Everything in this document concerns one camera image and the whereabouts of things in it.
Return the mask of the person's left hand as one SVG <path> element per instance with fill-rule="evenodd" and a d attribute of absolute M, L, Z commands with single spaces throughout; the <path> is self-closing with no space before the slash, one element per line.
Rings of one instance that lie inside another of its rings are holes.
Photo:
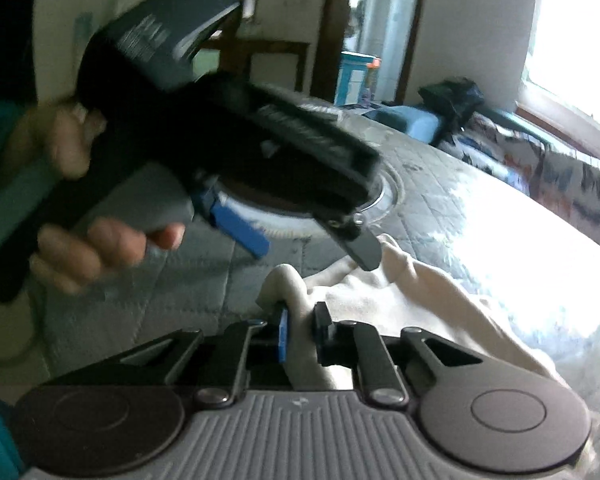
<path fill-rule="evenodd" d="M 91 214 L 137 171 L 164 162 L 177 150 L 168 127 L 153 120 L 106 122 L 69 105 L 21 113 L 0 151 L 0 186 L 14 182 L 35 162 L 45 162 L 60 179 L 2 253 L 2 295 L 16 296 L 28 278 L 76 294 L 110 273 L 140 264 L 149 245 L 178 249 L 186 232 L 181 220 L 140 229 L 114 214 Z"/>

